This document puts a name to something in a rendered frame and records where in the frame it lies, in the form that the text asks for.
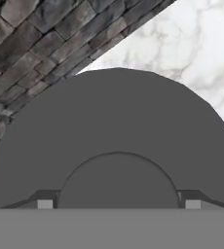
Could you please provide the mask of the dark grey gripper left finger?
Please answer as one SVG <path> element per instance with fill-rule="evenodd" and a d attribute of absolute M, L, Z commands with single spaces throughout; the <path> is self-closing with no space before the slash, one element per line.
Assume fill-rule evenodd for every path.
<path fill-rule="evenodd" d="M 59 190 L 39 190 L 27 199 L 4 206 L 4 209 L 56 209 Z"/>

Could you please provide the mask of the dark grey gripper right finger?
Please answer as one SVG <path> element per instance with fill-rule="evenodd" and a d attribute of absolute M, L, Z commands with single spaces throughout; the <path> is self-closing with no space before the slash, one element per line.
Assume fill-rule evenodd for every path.
<path fill-rule="evenodd" d="M 179 207 L 184 209 L 224 208 L 224 202 L 212 199 L 199 190 L 178 190 Z"/>

